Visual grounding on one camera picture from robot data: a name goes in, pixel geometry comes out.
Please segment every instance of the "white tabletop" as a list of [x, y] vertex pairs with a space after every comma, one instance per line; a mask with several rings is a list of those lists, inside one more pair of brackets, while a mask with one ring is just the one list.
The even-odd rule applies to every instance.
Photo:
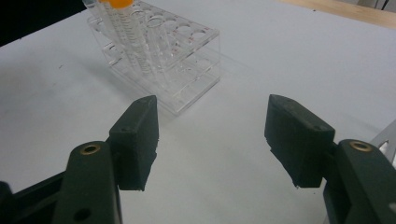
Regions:
[[[145, 192], [124, 223], [322, 223], [322, 189], [296, 189], [263, 136], [268, 96], [370, 141], [396, 119], [396, 31], [277, 1], [149, 0], [220, 30], [220, 83], [179, 117], [160, 109]], [[106, 67], [83, 11], [0, 48], [0, 179], [25, 189], [106, 140], [141, 97]]]

